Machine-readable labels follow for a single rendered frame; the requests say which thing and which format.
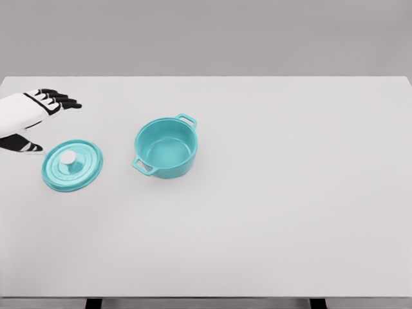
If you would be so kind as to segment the teal pot lid white knob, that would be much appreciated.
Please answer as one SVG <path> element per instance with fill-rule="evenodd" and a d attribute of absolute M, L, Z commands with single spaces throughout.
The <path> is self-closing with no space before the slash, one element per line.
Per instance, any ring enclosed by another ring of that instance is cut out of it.
<path fill-rule="evenodd" d="M 47 152 L 41 167 L 43 182 L 59 192 L 71 192 L 89 185 L 100 173 L 103 154 L 93 142 L 74 139 Z"/>

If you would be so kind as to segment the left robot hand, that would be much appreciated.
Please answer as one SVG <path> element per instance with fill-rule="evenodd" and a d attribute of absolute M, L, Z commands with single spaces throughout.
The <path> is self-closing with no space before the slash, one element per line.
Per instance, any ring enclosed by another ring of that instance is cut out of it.
<path fill-rule="evenodd" d="M 61 111 L 81 109 L 82 104 L 55 89 L 34 89 L 0 99 L 0 149 L 39 153 L 43 148 L 21 135 Z"/>

